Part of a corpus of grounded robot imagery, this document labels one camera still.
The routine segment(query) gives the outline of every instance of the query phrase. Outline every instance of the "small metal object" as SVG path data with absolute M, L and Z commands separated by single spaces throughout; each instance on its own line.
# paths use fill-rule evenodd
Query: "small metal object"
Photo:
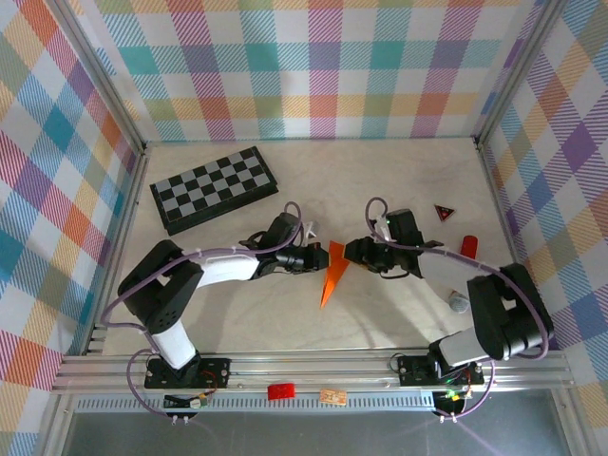
M 302 224 L 302 247 L 308 246 L 308 241 L 314 239 L 319 233 L 319 222 L 316 220 L 307 221 Z

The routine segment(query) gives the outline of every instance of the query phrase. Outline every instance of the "plaid wall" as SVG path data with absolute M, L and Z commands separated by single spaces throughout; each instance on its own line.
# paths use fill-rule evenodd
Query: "plaid wall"
M 1 456 L 33 449 L 134 161 L 43 0 L 0 0 Z
M 591 424 L 608 448 L 608 1 L 571 0 L 488 158 Z
M 532 10 L 528 13 L 525 22 L 523 23 L 523 27 L 520 30 L 520 34 L 515 40 L 515 44 L 509 51 L 506 60 L 504 60 L 503 67 L 494 82 L 494 86 L 490 91 L 487 99 L 484 103 L 484 108 L 482 109 L 482 114 L 479 116 L 475 127 L 473 128 L 472 136 L 478 136 L 484 127 L 485 121 L 487 120 L 487 116 L 490 113 L 490 110 L 494 106 L 496 102 L 496 98 L 503 91 L 504 85 L 506 84 L 506 80 L 511 74 L 511 70 L 513 66 L 522 58 L 523 45 L 527 41 L 530 33 L 532 32 L 534 26 L 536 25 L 537 20 L 542 12 L 542 8 L 547 3 L 547 0 L 535 0 L 534 6 Z
M 69 3 L 152 141 L 470 136 L 510 69 L 525 15 L 540 8 L 534 0 Z

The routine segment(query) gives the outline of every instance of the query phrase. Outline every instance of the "white floor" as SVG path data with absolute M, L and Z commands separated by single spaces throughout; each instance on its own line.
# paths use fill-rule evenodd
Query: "white floor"
M 123 276 L 167 237 L 149 184 L 242 150 L 253 143 L 194 143 L 152 148 L 139 209 L 123 260 Z M 175 235 L 186 252 L 235 245 L 268 228 L 288 200 L 305 220 L 321 225 L 320 240 L 347 243 L 367 235 L 364 207 L 381 196 L 389 209 L 410 208 L 425 240 L 453 250 L 463 236 L 480 240 L 478 258 L 505 265 L 511 258 L 469 139 L 256 142 L 278 180 L 279 192 Z M 445 223 L 433 203 L 456 209 Z M 352 265 L 327 307 L 319 310 L 324 272 L 270 275 L 196 291 L 183 321 L 201 352 L 421 347 L 472 325 L 470 313 L 453 313 L 449 290 L 415 277 L 383 280 Z M 112 321 L 135 321 L 121 306 Z M 131 330 L 112 330 L 105 354 L 145 347 Z

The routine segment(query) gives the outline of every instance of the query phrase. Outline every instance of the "orange plastic piece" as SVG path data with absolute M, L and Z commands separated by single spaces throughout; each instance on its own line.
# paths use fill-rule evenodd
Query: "orange plastic piece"
M 330 267 L 325 273 L 325 285 L 323 286 L 323 296 L 321 297 L 321 309 L 325 307 L 328 299 L 335 290 L 340 278 L 349 267 L 350 262 L 344 259 L 344 244 L 330 241 Z

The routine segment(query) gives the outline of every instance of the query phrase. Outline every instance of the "chessboard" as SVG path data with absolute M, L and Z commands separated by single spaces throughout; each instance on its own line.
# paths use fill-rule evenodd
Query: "chessboard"
M 276 192 L 276 179 L 256 147 L 150 185 L 169 236 Z

